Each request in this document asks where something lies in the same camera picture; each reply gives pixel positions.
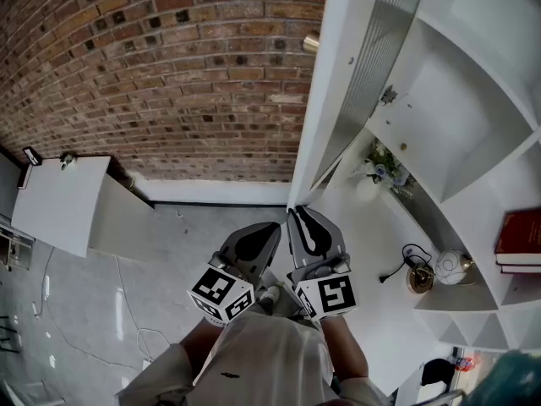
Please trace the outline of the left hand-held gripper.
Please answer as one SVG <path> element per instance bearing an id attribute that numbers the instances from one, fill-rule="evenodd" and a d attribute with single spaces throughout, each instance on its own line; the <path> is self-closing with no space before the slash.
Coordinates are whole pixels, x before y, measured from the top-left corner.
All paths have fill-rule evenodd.
<path id="1" fill-rule="evenodd" d="M 188 290 L 195 306 L 215 324 L 237 319 L 254 304 L 280 240 L 277 222 L 259 222 L 233 232 Z"/>

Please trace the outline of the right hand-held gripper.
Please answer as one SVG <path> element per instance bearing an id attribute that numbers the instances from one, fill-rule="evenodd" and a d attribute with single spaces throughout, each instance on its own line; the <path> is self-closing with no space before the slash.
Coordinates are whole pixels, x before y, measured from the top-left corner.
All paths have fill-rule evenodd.
<path id="1" fill-rule="evenodd" d="M 350 258 L 344 255 L 338 226 L 320 212 L 298 206 L 298 214 L 287 212 L 287 232 L 296 268 L 287 277 L 307 317 L 322 320 L 356 308 Z"/>

